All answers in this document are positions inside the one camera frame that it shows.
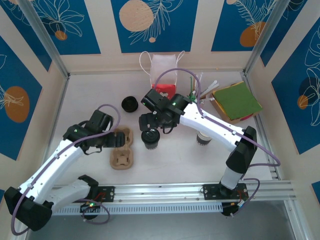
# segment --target cardboard box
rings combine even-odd
[[[246,119],[248,119],[248,118],[254,117],[254,116],[256,116],[256,115],[259,114],[259,111],[257,111],[257,112],[255,112],[255,113],[249,115],[249,116],[245,116],[245,117],[242,117],[242,118],[238,118],[238,119],[231,120],[231,119],[224,113],[224,111],[221,109],[221,107],[219,106],[219,104],[217,103],[216,100],[213,100],[213,101],[210,101],[210,102],[211,102],[211,104],[213,105],[214,109],[215,109],[215,110],[218,112],[218,114],[220,115],[221,119],[222,119],[223,121],[229,123],[229,124],[232,124],[232,125],[237,124],[237,123],[239,123],[239,122],[241,122],[241,121],[243,121],[243,120],[246,120]]]

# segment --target white table surface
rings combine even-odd
[[[202,77],[202,89],[213,80],[218,80],[221,87],[240,82],[239,72],[205,72]],[[149,91],[149,78],[145,73],[117,73],[72,75],[69,80],[66,95],[57,121],[50,154],[56,149],[68,127],[89,120],[94,110],[102,104],[112,104],[120,110],[120,125],[133,130],[134,163],[130,169],[114,170],[111,168],[110,148],[104,148],[101,153],[81,157],[63,175],[58,185],[69,184],[79,176],[86,174],[96,179],[100,184],[164,184],[164,183],[196,183],[218,182],[225,169],[226,160],[230,154],[224,145],[212,140],[207,146],[196,142],[197,131],[179,125],[171,134],[161,133],[158,147],[155,150],[145,148],[141,140],[138,118],[150,111],[140,100]],[[187,73],[178,74],[177,92],[187,95],[190,89],[190,79]],[[121,108],[122,100],[134,96],[139,107],[133,113],[127,113]],[[204,109],[219,116],[213,106],[207,102]],[[105,107],[103,112],[116,117],[113,109]],[[236,124],[246,128],[256,128],[253,118]],[[266,163],[262,150],[258,149],[252,163]],[[248,178],[272,180],[268,167],[250,168],[245,175]]]

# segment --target black bottle cap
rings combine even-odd
[[[157,129],[150,129],[141,133],[141,139],[147,149],[155,149],[160,140],[160,133]]]
[[[127,113],[133,113],[135,110],[138,109],[137,99],[134,96],[127,96],[125,99],[123,99],[121,107]]]

